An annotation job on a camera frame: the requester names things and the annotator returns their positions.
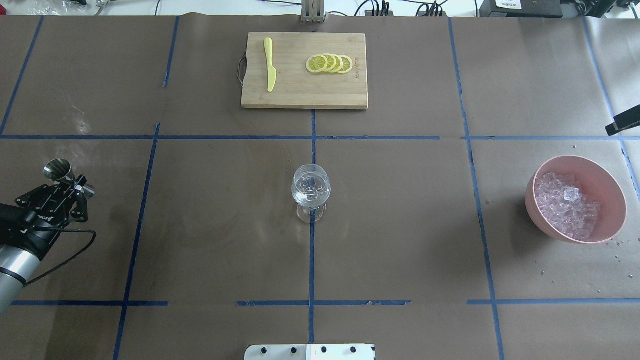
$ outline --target wooden cutting board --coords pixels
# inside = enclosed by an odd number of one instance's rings
[[[273,39],[276,85],[267,91],[264,39]],[[346,55],[354,65],[347,74],[311,74],[305,64],[315,54]],[[243,108],[347,109],[369,107],[367,46],[364,34],[249,33]]]

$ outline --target metal stand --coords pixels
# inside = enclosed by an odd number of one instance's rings
[[[302,0],[302,22],[324,22],[324,0]]]

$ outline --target lemon slice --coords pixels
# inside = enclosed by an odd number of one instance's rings
[[[329,66],[329,60],[324,55],[313,55],[307,60],[307,71],[317,74],[325,71]]]
[[[340,59],[342,60],[342,68],[338,70],[338,74],[346,74],[353,69],[353,61],[349,56],[340,55]]]
[[[329,64],[327,65],[326,69],[323,70],[323,72],[329,72],[335,69],[336,65],[338,64],[338,61],[336,60],[336,56],[334,54],[323,54],[323,56],[329,62]]]
[[[335,65],[331,70],[326,70],[326,71],[332,74],[335,74],[336,72],[342,70],[342,65],[344,62],[342,61],[342,57],[340,55],[333,55],[333,57],[336,60]]]

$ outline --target blue tape line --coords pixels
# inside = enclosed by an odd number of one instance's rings
[[[29,46],[29,51],[27,52],[27,56],[24,58],[24,63],[22,63],[22,68],[20,69],[20,75],[18,75],[18,81],[15,82],[15,87],[13,88],[13,93],[11,94],[9,105],[6,107],[6,112],[4,113],[2,124],[0,124],[0,135],[4,133],[6,122],[9,120],[9,114],[11,113],[11,108],[13,107],[15,96],[18,94],[18,88],[20,88],[20,83],[22,82],[24,71],[27,69],[27,64],[29,63],[29,59],[31,58],[31,54],[33,53],[33,48],[36,46],[36,40],[38,40],[38,35],[40,34],[40,28],[42,27],[43,21],[44,21],[44,16],[40,16],[40,20],[38,21],[38,27],[36,28],[36,32],[33,34],[33,39],[31,39],[31,45]]]
[[[317,300],[316,306],[405,306],[411,300]]]
[[[467,110],[465,109],[465,102],[462,97],[462,80],[460,78],[460,68],[458,66],[458,54],[456,52],[456,41],[453,33],[453,23],[451,18],[448,17],[449,21],[449,36],[451,38],[451,51],[453,53],[453,64],[456,69],[456,80],[458,83],[458,97],[460,98],[460,111],[462,112],[462,118],[464,120],[465,126],[465,139],[467,142],[467,154],[469,157],[469,166],[471,169],[471,178],[474,184],[474,195],[476,198],[476,208],[478,213],[478,221],[480,223],[480,232],[482,235],[482,243],[484,247],[484,263],[486,266],[486,276],[489,282],[489,294],[491,295],[491,299],[495,300],[495,290],[493,288],[493,275],[491,270],[491,261],[489,259],[489,246],[486,241],[486,231],[484,230],[484,216],[482,212],[482,205],[480,204],[480,191],[478,190],[478,182],[476,177],[476,165],[474,163],[474,155],[473,149],[471,148],[471,139],[469,132],[469,124],[467,119]],[[495,327],[495,337],[498,345],[498,354],[500,356],[500,360],[504,360],[504,349],[502,346],[502,332],[500,331],[500,319],[498,317],[498,307],[495,304],[492,304],[493,310],[493,324]]]
[[[161,135],[160,140],[311,140],[311,136],[287,135]]]
[[[640,304],[640,299],[501,299],[467,300],[467,305]]]
[[[308,300],[239,301],[238,306],[309,306]]]
[[[614,136],[470,136],[471,140],[615,140]]]
[[[16,300],[12,306],[123,306],[124,301]]]
[[[238,306],[309,306],[307,300],[239,301]],[[314,306],[405,306],[411,300],[314,300]]]
[[[600,87],[602,88],[602,92],[604,93],[604,99],[607,102],[607,107],[609,108],[609,114],[611,114],[611,118],[613,118],[615,114],[613,112],[613,107],[611,106],[611,100],[609,98],[609,93],[607,92],[607,88],[604,87],[604,80],[602,79],[600,66],[598,66],[598,62],[596,61],[596,54],[593,52],[593,46],[591,45],[591,35],[589,34],[589,27],[587,26],[587,18],[585,16],[582,17],[582,25],[584,26],[584,34],[587,37],[587,48],[589,49],[589,54],[591,55],[591,61],[593,61],[593,66],[596,69],[598,82],[600,82]]]
[[[122,334],[124,333],[124,323],[127,318],[127,306],[122,307],[122,312],[120,313],[120,323],[118,324],[118,337],[116,339],[116,345],[113,349],[113,360],[118,360],[118,356],[120,355],[120,345],[122,344]]]
[[[127,276],[127,287],[124,292],[124,302],[129,301],[129,294],[131,293],[133,270],[136,266],[136,257],[138,255],[138,245],[140,244],[140,234],[142,233],[142,224],[143,224],[143,219],[145,217],[145,210],[147,208],[147,196],[149,193],[149,185],[151,184],[151,173],[153,173],[154,160],[156,158],[156,147],[158,143],[159,133],[160,133],[160,124],[156,124],[156,133],[154,134],[154,143],[151,146],[151,155],[149,156],[149,165],[147,167],[147,179],[145,180],[145,189],[143,190],[143,193],[142,193],[142,202],[140,204],[140,213],[138,215],[138,226],[136,228],[136,237],[133,242],[133,250],[131,251],[131,262],[129,264],[129,275]],[[127,306],[125,305],[122,307],[122,313],[120,314],[120,325],[118,326],[118,336],[116,338],[116,346],[113,351],[113,360],[118,359],[126,318],[127,318]]]
[[[440,140],[439,136],[378,136],[378,135],[339,135],[318,136],[318,140]]]
[[[589,53],[591,54],[591,61],[593,61],[593,66],[596,69],[596,74],[598,76],[598,81],[600,82],[600,88],[602,88],[602,93],[603,93],[604,98],[605,98],[605,100],[607,102],[607,107],[609,108],[609,113],[611,114],[611,120],[615,121],[615,119],[614,119],[615,114],[613,112],[613,106],[611,106],[611,98],[609,98],[609,93],[607,91],[607,88],[604,85],[604,80],[602,79],[602,73],[600,72],[600,66],[598,65],[598,61],[596,60],[595,52],[593,51],[593,46],[591,44],[591,35],[589,34],[589,26],[587,25],[587,20],[586,20],[585,17],[582,17],[582,25],[583,25],[583,28],[584,28],[584,34],[585,34],[585,36],[587,38],[587,47],[589,48]],[[638,200],[640,200],[640,186],[638,186],[636,172],[634,171],[633,165],[631,164],[631,159],[629,158],[629,152],[627,151],[627,146],[625,145],[624,137],[622,137],[622,134],[618,134],[616,136],[616,138],[620,142],[620,147],[622,148],[622,154],[625,157],[625,162],[627,163],[627,168],[629,170],[629,175],[631,176],[631,181],[634,184],[634,190],[636,191],[636,196],[637,196]]]
[[[309,343],[316,340],[314,332],[316,306],[316,211],[311,211],[310,250],[309,250]]]
[[[626,140],[626,138],[623,138],[620,134],[618,134],[618,140],[620,141],[620,147],[622,147],[622,155],[624,155],[625,157],[625,162],[627,163],[627,168],[629,169],[629,174],[631,175],[631,181],[633,182],[634,188],[636,189],[636,196],[638,196],[638,200],[640,200],[640,186],[638,186],[636,172],[634,171],[633,165],[631,165],[629,152],[627,151],[627,146],[625,145],[624,140]]]
[[[491,305],[494,303],[495,301],[491,300],[467,300],[467,305]]]
[[[9,140],[151,140],[149,135],[2,135]]]
[[[128,301],[127,306],[169,306],[168,301]]]
[[[311,164],[316,163],[316,110],[311,110]]]
[[[178,37],[178,24],[180,24],[180,17],[175,17],[175,25],[173,26],[173,38],[171,39],[171,50],[169,50],[169,61],[166,64],[166,72],[164,73],[164,81],[162,87],[169,85],[169,74],[171,74],[171,62],[173,62],[173,51],[175,50],[175,39]]]
[[[168,301],[16,300],[12,306],[169,306]]]

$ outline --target pink bowl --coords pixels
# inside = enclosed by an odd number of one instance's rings
[[[558,175],[574,174],[576,180],[582,183],[580,192],[592,195],[600,202],[602,209],[598,222],[587,240],[575,240],[563,235],[542,215],[534,194],[534,180],[549,172]],[[627,218],[627,202],[618,182],[600,165],[580,156],[558,156],[542,164],[527,185],[525,203],[531,220],[540,230],[552,238],[569,243],[597,244],[611,240],[620,232]]]

